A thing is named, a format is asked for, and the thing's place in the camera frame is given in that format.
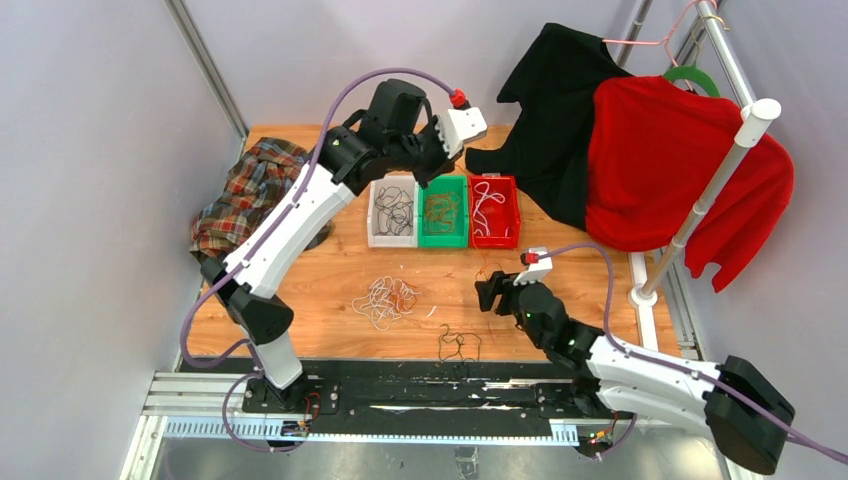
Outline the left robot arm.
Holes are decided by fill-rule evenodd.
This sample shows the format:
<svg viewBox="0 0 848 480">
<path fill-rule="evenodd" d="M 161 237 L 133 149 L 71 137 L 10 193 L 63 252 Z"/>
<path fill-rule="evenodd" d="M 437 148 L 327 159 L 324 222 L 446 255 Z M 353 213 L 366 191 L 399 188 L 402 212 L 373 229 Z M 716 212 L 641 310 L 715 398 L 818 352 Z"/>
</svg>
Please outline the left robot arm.
<svg viewBox="0 0 848 480">
<path fill-rule="evenodd" d="M 294 312 L 277 295 L 295 260 L 371 182 L 400 171 L 425 187 L 451 171 L 465 142 L 485 129 L 478 116 L 459 93 L 436 114 L 417 86 L 381 82 L 367 108 L 341 124 L 325 122 L 297 180 L 256 230 L 225 259 L 203 263 L 208 293 L 244 332 L 254 375 L 269 384 L 268 400 L 279 411 L 296 412 L 306 400 L 289 333 Z"/>
</svg>

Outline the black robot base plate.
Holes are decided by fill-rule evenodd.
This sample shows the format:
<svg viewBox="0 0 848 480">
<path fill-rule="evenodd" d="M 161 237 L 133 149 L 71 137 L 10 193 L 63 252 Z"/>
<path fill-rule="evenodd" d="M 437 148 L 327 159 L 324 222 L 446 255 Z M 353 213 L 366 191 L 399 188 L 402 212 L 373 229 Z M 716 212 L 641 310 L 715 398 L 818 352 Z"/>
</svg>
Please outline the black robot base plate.
<svg viewBox="0 0 848 480">
<path fill-rule="evenodd" d="M 322 359 L 302 366 L 283 393 L 248 381 L 244 411 L 300 415 L 315 433 L 422 437 L 540 437 L 553 420 L 623 430 L 632 418 L 591 398 L 591 381 L 550 363 Z"/>
</svg>

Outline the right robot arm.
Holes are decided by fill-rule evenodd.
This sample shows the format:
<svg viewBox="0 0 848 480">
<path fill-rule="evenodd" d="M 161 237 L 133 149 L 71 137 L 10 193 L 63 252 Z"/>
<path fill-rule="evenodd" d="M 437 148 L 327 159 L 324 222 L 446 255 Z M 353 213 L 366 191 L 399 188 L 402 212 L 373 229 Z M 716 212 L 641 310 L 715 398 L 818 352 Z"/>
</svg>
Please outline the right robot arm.
<svg viewBox="0 0 848 480">
<path fill-rule="evenodd" d="M 512 317 L 551 363 L 575 375 L 571 400 L 580 414 L 653 418 L 712 440 L 747 470 L 776 472 L 795 409 L 750 361 L 685 360 L 628 344 L 570 317 L 545 284 L 503 271 L 476 281 L 475 290 L 481 311 Z"/>
</svg>

